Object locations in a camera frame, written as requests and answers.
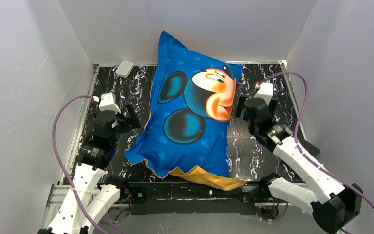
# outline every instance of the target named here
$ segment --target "black cable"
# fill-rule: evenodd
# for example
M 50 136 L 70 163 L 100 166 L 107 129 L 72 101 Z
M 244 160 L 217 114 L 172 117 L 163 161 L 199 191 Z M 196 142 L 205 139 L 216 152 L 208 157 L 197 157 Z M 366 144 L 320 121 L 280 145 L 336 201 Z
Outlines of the black cable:
M 265 211 L 264 214 L 263 214 L 263 212 L 261 212 L 261 211 L 259 211 L 259 210 L 256 209 L 256 211 L 259 212 L 260 214 L 265 215 L 265 214 L 267 213 L 267 214 L 269 214 L 269 216 L 268 216 L 269 218 L 271 218 L 272 220 L 275 219 L 275 218 L 274 218 L 274 217 L 269 213 L 269 211 L 267 211 L 266 209 L 263 209 L 263 210 Z
M 124 211 L 129 211 L 128 208 L 125 208 L 123 209 L 122 211 L 120 211 L 120 213 L 117 215 L 117 218 L 115 218 L 114 222 L 116 222 L 118 220 L 118 218 L 120 217 L 120 215 L 124 212 Z
M 256 193 L 252 193 L 252 194 L 246 194 L 246 195 L 243 195 L 243 196 L 237 196 L 237 198 L 243 198 L 243 197 L 246 197 L 246 196 L 251 196 L 251 195 L 255 195 Z

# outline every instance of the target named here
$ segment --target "pillow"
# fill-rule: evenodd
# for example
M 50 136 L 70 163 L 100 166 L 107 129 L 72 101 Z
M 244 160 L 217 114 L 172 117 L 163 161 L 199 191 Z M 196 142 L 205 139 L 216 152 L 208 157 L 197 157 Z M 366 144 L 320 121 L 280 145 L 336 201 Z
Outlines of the pillow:
M 145 161 L 159 178 L 168 174 L 232 190 L 227 128 L 242 66 L 188 50 L 163 31 L 150 96 L 150 119 L 125 152 L 131 164 Z

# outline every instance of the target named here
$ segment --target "table surface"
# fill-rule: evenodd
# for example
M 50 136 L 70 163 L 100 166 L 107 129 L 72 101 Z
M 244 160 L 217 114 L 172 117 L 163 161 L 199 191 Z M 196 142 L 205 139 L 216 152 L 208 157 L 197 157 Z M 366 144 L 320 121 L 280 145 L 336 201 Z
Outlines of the table surface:
M 144 163 L 131 165 L 124 157 L 125 150 L 134 145 L 137 137 L 143 131 L 149 118 L 149 99 L 151 82 L 156 66 L 136 66 L 127 78 L 115 73 L 117 67 L 100 67 L 96 78 L 93 95 L 100 96 L 103 93 L 115 92 L 118 106 L 124 107 L 131 103 L 139 115 L 142 127 L 134 129 L 122 135 L 118 151 L 108 166 L 108 175 L 114 174 L 127 178 L 129 182 L 181 182 L 181 178 L 167 176 L 164 179 L 157 178 Z M 279 64 L 245 64 L 240 83 L 237 86 L 235 104 L 239 96 L 253 96 L 254 84 L 271 74 L 281 72 Z M 284 77 L 272 80 L 274 84 L 275 98 L 278 105 L 275 117 L 279 124 L 286 124 L 294 129 L 297 115 L 295 104 L 292 102 L 291 93 Z M 81 141 L 93 129 L 94 117 L 92 113 L 97 111 L 96 105 L 91 103 L 85 120 Z M 261 146 L 248 132 L 248 125 L 242 118 L 232 118 L 227 132 L 229 145 L 230 177 L 246 181 L 258 181 L 264 176 L 275 172 L 289 181 L 300 181 L 301 178 L 288 168 L 283 162 Z

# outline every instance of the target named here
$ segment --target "white wall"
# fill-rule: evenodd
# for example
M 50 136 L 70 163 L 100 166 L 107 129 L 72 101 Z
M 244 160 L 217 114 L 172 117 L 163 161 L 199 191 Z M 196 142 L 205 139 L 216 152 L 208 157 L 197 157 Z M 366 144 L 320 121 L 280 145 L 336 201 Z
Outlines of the white wall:
M 87 91 L 92 64 L 56 0 L 0 0 L 0 234 L 33 234 L 60 169 L 52 122 Z M 65 158 L 81 103 L 58 128 Z
M 157 61 L 167 30 L 221 60 L 286 59 L 316 0 L 59 0 L 93 63 Z
M 288 66 L 307 78 L 302 122 L 321 161 L 374 201 L 374 0 L 319 0 Z M 293 80 L 301 105 L 302 85 Z M 355 234 L 374 233 L 374 212 L 363 203 L 348 226 Z

